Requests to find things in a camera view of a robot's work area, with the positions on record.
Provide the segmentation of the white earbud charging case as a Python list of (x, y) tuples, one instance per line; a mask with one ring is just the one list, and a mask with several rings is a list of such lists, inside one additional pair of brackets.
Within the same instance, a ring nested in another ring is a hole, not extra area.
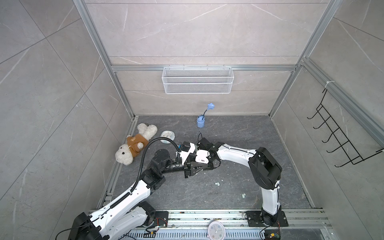
[(201, 164), (208, 164), (209, 163), (209, 156), (210, 156), (209, 151), (198, 150), (196, 152), (195, 161), (197, 163), (201, 163)]

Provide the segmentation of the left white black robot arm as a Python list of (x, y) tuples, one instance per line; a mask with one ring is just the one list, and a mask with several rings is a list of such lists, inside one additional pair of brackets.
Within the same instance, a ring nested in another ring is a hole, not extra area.
[(70, 229), (70, 240), (118, 240), (130, 230), (150, 226), (155, 209), (145, 200), (165, 182), (164, 173), (183, 171), (186, 177), (213, 167), (213, 157), (206, 150), (188, 148), (172, 160), (167, 150), (156, 151), (149, 165), (127, 191), (105, 207), (87, 215), (78, 215)]

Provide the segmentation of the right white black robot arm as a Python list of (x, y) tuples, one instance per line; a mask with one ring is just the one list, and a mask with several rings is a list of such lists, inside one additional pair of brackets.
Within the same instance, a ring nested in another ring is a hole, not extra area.
[(281, 165), (270, 154), (260, 147), (257, 150), (247, 150), (217, 142), (209, 142), (206, 138), (197, 143), (198, 150), (209, 152), (209, 157), (218, 161), (231, 161), (249, 167), (255, 182), (262, 189), (263, 205), (261, 218), (267, 226), (272, 226), (278, 221), (281, 212), (279, 199)]

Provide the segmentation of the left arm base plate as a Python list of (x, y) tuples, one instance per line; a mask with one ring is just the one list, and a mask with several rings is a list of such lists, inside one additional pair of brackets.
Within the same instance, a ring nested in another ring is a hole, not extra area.
[(143, 223), (142, 227), (152, 228), (152, 227), (167, 227), (169, 220), (169, 212), (168, 211), (157, 211), (154, 214), (150, 214), (150, 216)]

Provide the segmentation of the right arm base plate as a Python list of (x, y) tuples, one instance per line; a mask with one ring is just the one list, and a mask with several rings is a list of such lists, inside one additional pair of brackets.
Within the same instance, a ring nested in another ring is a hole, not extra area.
[(270, 215), (264, 211), (246, 211), (245, 219), (249, 227), (288, 227), (286, 215), (283, 211), (278, 211), (275, 215)]

